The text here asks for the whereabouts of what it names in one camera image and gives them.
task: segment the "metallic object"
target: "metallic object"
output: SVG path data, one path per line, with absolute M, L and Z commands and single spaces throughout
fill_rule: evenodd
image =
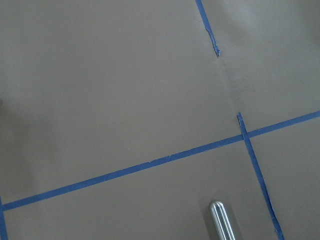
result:
M 213 201 L 209 208 L 219 239 L 236 240 L 224 204 L 221 201 Z

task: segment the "floor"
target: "floor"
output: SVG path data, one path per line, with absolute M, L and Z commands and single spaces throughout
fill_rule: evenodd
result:
M 0 3 L 1 240 L 217 240 L 212 200 L 278 239 L 239 112 L 284 238 L 320 235 L 319 1 L 202 3 L 219 58 L 195 0 Z

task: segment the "silver cylinder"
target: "silver cylinder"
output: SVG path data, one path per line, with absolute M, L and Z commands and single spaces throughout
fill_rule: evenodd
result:
M 213 201 L 209 208 L 219 239 L 236 240 L 224 204 L 221 201 Z

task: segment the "blue tape strip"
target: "blue tape strip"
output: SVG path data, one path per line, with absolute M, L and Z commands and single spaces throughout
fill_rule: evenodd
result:
M 278 235 L 278 239 L 279 240 L 284 240 L 285 237 L 284 237 L 283 232 L 281 230 L 279 221 L 278 221 L 278 219 L 276 217 L 275 210 L 274 210 L 274 208 L 272 206 L 271 199 L 270 199 L 269 194 L 268 194 L 268 190 L 267 190 L 267 186 L 266 186 L 266 183 L 265 183 L 264 176 L 263 176 L 263 174 L 261 172 L 261 169 L 260 169 L 256 154 L 255 154 L 254 148 L 252 147 L 249 135 L 247 133 L 247 129 L 246 129 L 246 125 L 245 125 L 244 119 L 243 119 L 243 117 L 242 117 L 240 112 L 239 112 L 237 117 L 238 117 L 238 121 L 239 121 L 239 124 L 240 124 L 240 129 L 241 129 L 241 132 L 242 132 L 244 143 L 246 145 L 246 148 L 248 150 L 249 156 L 251 158 L 251 162 L 252 162 L 256 177 L 258 178 L 258 181 L 259 181 L 259 184 L 260 184 L 263 196 L 264 196 L 264 200 L 265 200 L 266 205 L 268 207 L 268 210 L 269 210 L 269 213 L 270 213 L 270 216 L 271 216 L 275 231 L 276 231 L 276 233 Z
M 145 162 L 142 164 L 138 164 L 135 166 L 131 166 L 128 168 L 125 168 L 123 170 L 119 170 L 119 171 L 115 171 L 112 173 L 108 173 L 102 176 L 98 176 L 98 177 L 94 177 L 85 181 L 81 181 L 81 182 L 77 182 L 68 186 L 64 186 L 64 187 L 60 187 L 51 191 L 47 191 L 44 193 L 40 193 L 34 196 L 30 196 L 30 197 L 26 197 L 17 201 L 13 201 L 13 202 L 9 202 L 7 204 L 3 205 L 3 211 L 8 211 L 11 209 L 16 209 L 28 204 L 32 204 L 32 203 L 36 203 L 45 199 L 49 199 L 49 198 L 53 198 L 62 194 L 66 194 L 75 190 L 79 190 L 79 189 L 83 189 L 95 184 L 99 184 L 102 182 L 106 182 L 112 179 L 116 179 L 119 177 L 123 177 L 125 175 L 129 175 L 129 174 L 133 174 L 136 172 L 139 172 L 141 170 L 145 170 L 145 169 L 149 169 L 158 165 L 162 165 L 168 162 L 172 162 L 178 159 L 183 159 L 195 154 L 199 154 L 199 153 L 203 153 L 212 149 L 216 149 L 225 145 L 229 145 L 229 144 L 233 144 L 239 141 L 242 141 L 243 138 L 241 135 L 237 135 L 237 136 L 233 136 L 233 137 L 229 137 L 220 141 L 216 141 L 213 143 L 209 143 L 207 145 L 203 145 L 203 146 L 198 146 L 195 148 L 192 148 L 190 150 L 186 150 L 183 152 L 179 152 L 179 153 L 175 153 L 173 155 L 170 156 L 165 156 L 156 160 L 153 160 L 151 162 Z
M 8 240 L 6 220 L 4 215 L 4 207 L 1 202 L 1 197 L 0 197 L 0 239 Z
M 299 116 L 299 117 L 296 117 L 296 118 L 293 118 L 293 119 L 290 119 L 287 121 L 282 121 L 282 122 L 279 122 L 279 123 L 271 125 L 271 126 L 266 126 L 266 127 L 259 128 L 257 130 L 250 131 L 250 132 L 248 132 L 248 136 L 249 136 L 249 138 L 253 138 L 253 137 L 259 136 L 261 134 L 266 134 L 266 133 L 269 133 L 269 132 L 272 132 L 272 131 L 275 131 L 278 129 L 283 129 L 283 128 L 289 127 L 291 125 L 299 124 L 299 123 L 302 123 L 302 122 L 305 122 L 305 121 L 308 121 L 311 119 L 319 118 L 319 117 L 320 117 L 320 111 L 315 111 L 313 113 Z
M 209 23 L 205 8 L 204 8 L 201 0 L 195 0 L 195 2 L 196 2 L 196 5 L 198 6 L 198 9 L 199 9 L 199 12 L 200 12 L 204 27 L 207 30 L 207 32 L 209 33 L 209 36 L 210 36 L 211 42 L 213 44 L 213 48 L 214 48 L 214 51 L 216 53 L 216 56 L 220 57 L 220 50 L 218 48 L 217 41 L 215 39 L 214 33 L 212 32 L 212 29 L 211 29 L 211 26 L 210 26 L 210 23 Z

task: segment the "metal rod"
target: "metal rod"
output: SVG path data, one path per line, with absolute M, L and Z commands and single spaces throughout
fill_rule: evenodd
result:
M 221 201 L 213 201 L 209 208 L 219 239 L 236 240 L 224 204 Z

